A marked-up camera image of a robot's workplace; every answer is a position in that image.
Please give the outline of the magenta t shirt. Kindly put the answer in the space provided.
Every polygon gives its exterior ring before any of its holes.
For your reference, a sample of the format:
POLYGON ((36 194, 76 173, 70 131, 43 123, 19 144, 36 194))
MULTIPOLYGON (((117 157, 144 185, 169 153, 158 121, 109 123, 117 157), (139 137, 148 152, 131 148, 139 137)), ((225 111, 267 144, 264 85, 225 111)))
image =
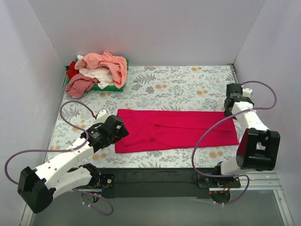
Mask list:
POLYGON ((223 112, 119 109, 129 134, 115 144, 116 153, 192 148, 223 112))

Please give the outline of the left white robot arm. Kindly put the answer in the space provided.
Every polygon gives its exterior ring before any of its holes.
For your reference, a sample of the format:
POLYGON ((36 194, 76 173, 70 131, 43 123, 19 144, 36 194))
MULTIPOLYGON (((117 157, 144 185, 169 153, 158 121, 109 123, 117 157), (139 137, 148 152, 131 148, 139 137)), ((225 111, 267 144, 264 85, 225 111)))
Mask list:
POLYGON ((24 168, 20 173, 17 192, 33 213, 40 213, 67 191, 80 186, 98 187, 101 173, 96 166, 87 163, 76 170, 72 170, 72 167, 128 134, 123 120, 118 116, 99 116, 96 123, 82 132, 68 151, 34 169, 24 168))

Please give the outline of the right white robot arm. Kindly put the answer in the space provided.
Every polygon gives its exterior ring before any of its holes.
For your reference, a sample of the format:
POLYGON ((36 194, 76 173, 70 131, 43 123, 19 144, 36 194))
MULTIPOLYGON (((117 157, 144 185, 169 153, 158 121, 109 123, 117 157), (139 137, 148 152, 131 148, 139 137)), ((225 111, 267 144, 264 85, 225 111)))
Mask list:
POLYGON ((226 186, 231 176, 251 171, 272 171, 276 165, 280 134, 270 130, 258 117, 251 100, 252 90, 239 83, 228 84, 224 101, 224 115, 234 115, 243 136, 236 156, 217 164, 213 183, 226 186))

